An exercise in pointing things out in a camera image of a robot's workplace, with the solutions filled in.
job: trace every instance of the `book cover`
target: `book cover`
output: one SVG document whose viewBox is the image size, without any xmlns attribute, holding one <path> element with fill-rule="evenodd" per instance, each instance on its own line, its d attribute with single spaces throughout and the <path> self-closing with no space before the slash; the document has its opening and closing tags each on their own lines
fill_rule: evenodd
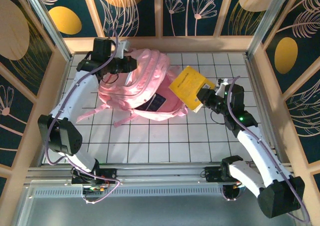
<svg viewBox="0 0 320 226">
<path fill-rule="evenodd" d="M 190 66 L 187 66 L 170 84 L 169 88 L 192 111 L 197 112 L 202 107 L 197 93 L 201 88 L 213 89 L 216 85 Z"/>
</svg>

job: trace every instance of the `pink backpack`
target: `pink backpack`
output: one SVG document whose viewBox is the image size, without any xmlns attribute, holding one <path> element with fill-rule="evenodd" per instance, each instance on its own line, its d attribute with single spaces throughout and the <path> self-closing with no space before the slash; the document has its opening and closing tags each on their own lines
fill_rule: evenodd
<svg viewBox="0 0 320 226">
<path fill-rule="evenodd" d="M 77 121 L 110 107 L 131 111 L 131 116 L 115 122 L 115 127 L 137 116 L 155 121 L 185 116 L 188 112 L 185 104 L 169 89 L 177 77 L 173 70 L 169 70 L 170 59 L 159 51 L 148 49 L 134 50 L 128 55 L 137 60 L 137 69 L 131 73 L 120 73 L 118 79 L 111 75 L 106 76 L 107 81 L 101 80 L 98 95 L 104 104 L 80 116 Z M 155 97 L 162 103 L 157 111 L 137 109 Z"/>
</svg>

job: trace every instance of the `white tiled floor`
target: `white tiled floor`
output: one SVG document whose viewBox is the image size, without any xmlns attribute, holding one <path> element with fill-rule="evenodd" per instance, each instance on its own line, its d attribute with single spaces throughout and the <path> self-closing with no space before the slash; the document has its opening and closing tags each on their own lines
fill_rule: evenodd
<svg viewBox="0 0 320 226">
<path fill-rule="evenodd" d="M 260 117 L 245 61 L 240 53 L 170 53 L 172 66 L 188 65 L 200 71 L 213 82 L 218 78 L 242 76 L 237 84 L 244 87 L 244 103 L 260 123 Z M 76 66 L 84 55 L 75 55 L 64 92 L 72 83 Z M 82 112 L 101 105 L 97 91 L 87 98 Z M 218 162 L 231 155 L 244 160 L 251 157 L 233 134 L 226 129 L 222 115 L 212 114 L 208 108 L 201 108 L 195 114 L 189 111 L 185 117 L 175 117 L 163 122 L 135 118 L 118 128 L 113 123 L 130 116 L 130 112 L 105 109 L 76 125 L 83 137 L 83 150 L 100 163 L 159 163 L 159 162 Z M 50 151 L 52 160 L 58 155 Z"/>
</svg>

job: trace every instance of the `yellow book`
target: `yellow book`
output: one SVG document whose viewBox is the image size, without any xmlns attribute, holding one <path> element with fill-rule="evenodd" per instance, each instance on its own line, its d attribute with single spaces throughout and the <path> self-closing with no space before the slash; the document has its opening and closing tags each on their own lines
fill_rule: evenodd
<svg viewBox="0 0 320 226">
<path fill-rule="evenodd" d="M 197 93 L 201 88 L 213 89 L 216 85 L 187 66 L 178 77 L 170 84 L 169 88 L 182 100 L 192 111 L 197 112 L 202 107 Z"/>
</svg>

